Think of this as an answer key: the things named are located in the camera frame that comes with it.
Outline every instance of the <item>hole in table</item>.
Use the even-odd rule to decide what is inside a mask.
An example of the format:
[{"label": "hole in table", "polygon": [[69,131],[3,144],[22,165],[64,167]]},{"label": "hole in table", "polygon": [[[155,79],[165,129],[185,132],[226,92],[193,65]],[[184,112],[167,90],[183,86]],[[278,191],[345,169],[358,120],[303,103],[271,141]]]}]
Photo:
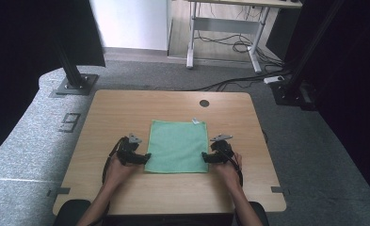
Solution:
[{"label": "hole in table", "polygon": [[201,100],[200,105],[203,106],[203,107],[207,107],[207,106],[209,106],[209,102],[207,100]]}]

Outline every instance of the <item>gray carpet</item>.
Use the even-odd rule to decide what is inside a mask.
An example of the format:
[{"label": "gray carpet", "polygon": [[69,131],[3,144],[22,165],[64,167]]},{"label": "gray carpet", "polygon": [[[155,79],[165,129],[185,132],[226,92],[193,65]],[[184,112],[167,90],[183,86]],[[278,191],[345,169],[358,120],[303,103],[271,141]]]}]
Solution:
[{"label": "gray carpet", "polygon": [[[235,67],[198,65],[190,71],[175,63],[107,61],[106,65],[79,67],[81,73],[100,75],[90,96],[49,98],[64,78],[62,70],[40,79],[33,103],[0,147],[0,225],[53,223],[56,189],[97,89],[195,89],[255,75]],[[276,105],[270,88],[261,82],[246,89],[229,85],[225,91],[251,95],[267,134],[287,202],[284,212],[267,213],[270,225],[370,225],[370,187],[317,112]],[[73,133],[58,132],[66,113],[81,114]]]}]

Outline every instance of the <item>person's forearm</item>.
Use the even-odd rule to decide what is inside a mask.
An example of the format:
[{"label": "person's forearm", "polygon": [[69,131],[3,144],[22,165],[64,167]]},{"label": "person's forearm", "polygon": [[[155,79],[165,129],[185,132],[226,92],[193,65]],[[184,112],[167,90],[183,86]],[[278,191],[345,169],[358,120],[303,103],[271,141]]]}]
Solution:
[{"label": "person's forearm", "polygon": [[229,191],[241,224],[243,226],[262,226],[261,220],[249,204],[241,185],[232,186],[229,188]]},{"label": "person's forearm", "polygon": [[108,203],[111,200],[114,191],[114,187],[102,186],[100,188],[99,194],[97,194],[96,199],[94,199],[91,206],[88,208],[88,210],[85,212],[85,214],[81,217],[76,225],[88,226],[90,223],[97,220],[108,206]]}]

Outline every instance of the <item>black stand base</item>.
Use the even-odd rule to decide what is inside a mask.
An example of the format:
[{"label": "black stand base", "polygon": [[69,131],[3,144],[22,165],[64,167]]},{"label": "black stand base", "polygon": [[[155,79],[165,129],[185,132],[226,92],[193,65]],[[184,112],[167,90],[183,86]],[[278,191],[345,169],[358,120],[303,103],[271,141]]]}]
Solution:
[{"label": "black stand base", "polygon": [[316,111],[314,98],[312,97],[314,89],[303,84],[296,93],[290,93],[285,83],[270,84],[276,105],[300,106],[303,110]]},{"label": "black stand base", "polygon": [[91,88],[96,83],[99,75],[97,74],[87,74],[81,73],[81,83],[79,86],[72,86],[67,78],[64,78],[57,90],[55,90],[56,95],[89,95]]}]

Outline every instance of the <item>green cloth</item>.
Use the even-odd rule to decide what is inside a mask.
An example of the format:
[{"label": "green cloth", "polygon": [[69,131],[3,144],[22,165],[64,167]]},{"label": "green cloth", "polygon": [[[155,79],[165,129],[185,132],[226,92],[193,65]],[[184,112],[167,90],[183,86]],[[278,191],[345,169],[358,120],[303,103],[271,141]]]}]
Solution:
[{"label": "green cloth", "polygon": [[205,122],[153,121],[145,170],[159,173],[207,172],[201,156],[208,152]]}]

